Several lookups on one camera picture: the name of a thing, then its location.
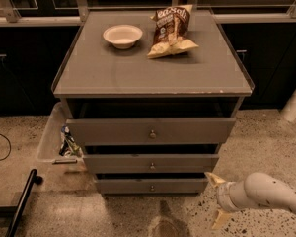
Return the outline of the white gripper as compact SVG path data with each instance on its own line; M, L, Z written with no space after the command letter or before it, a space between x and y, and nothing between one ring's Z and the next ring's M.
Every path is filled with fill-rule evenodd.
M229 212L236 212L238 210L238 208L233 204L230 195L230 188L234 185L234 182L226 182L226 180L211 172L206 172L205 176L210 185L217 188L217 202L222 209L219 208L214 213L214 220L211 229L219 230L231 218L232 214Z

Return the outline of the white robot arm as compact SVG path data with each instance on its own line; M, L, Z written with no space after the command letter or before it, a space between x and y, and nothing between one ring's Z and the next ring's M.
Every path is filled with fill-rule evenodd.
M213 230L222 228L234 212L245 209L283 209L296 215L296 191L268 174L251 173L239 182L225 181L210 172L205 176L219 205Z

